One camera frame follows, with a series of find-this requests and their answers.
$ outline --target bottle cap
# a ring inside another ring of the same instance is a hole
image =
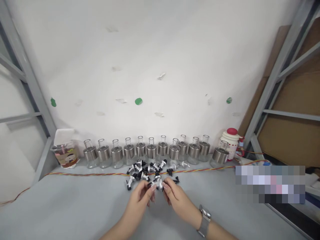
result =
[[[238,134],[238,130],[235,128],[228,128],[227,129],[227,133],[230,135],[237,135]]]

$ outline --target hand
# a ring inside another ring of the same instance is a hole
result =
[[[144,212],[146,211],[146,207],[150,206],[149,200],[155,202],[155,189],[156,185],[153,185],[148,189],[148,182],[141,181],[133,190],[126,210],[120,220],[130,232],[130,235],[135,232],[140,224]]]
[[[183,189],[167,177],[163,182],[164,197],[167,203],[172,206],[176,214],[185,222],[192,225],[196,230],[200,228],[202,214],[199,209],[190,201]]]

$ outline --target fingernail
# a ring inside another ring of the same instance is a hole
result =
[[[165,190],[167,190],[167,189],[168,189],[168,185],[167,185],[167,184],[165,184],[164,182],[162,183],[162,186],[163,186],[163,188],[164,188]]]

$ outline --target metal rack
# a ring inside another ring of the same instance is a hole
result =
[[[1,37],[12,59],[12,61],[10,61],[0,53],[0,64],[19,79],[19,84],[21,84],[22,89],[24,89],[33,108],[32,113],[0,118],[0,123],[36,117],[47,137],[47,142],[36,170],[33,182],[33,184],[35,184],[46,173],[52,171],[52,169],[58,166],[58,162],[54,158],[54,155],[50,153],[50,147],[53,145],[53,139],[57,129],[44,101],[40,87],[22,45],[19,34],[15,28],[14,22],[10,16],[5,0],[0,0],[0,25]]]
[[[320,1],[318,0],[304,0],[299,6],[246,132],[244,140],[244,148],[246,150],[252,147],[254,152],[261,152],[257,137],[263,128],[268,114],[320,121],[320,116],[316,115],[272,110],[286,77],[316,54],[320,53],[320,42],[318,42],[309,51],[296,59],[302,43],[319,12]],[[264,159],[262,154],[256,154],[256,158]]]

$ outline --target green sticker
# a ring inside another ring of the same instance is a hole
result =
[[[134,101],[137,105],[140,105],[142,103],[142,99],[141,98],[137,98],[135,101]]]
[[[52,105],[53,107],[56,107],[56,106],[57,106],[56,100],[54,100],[53,98],[51,98],[51,105]]]
[[[232,102],[232,98],[230,97],[227,99],[227,103],[230,104],[231,102]]]

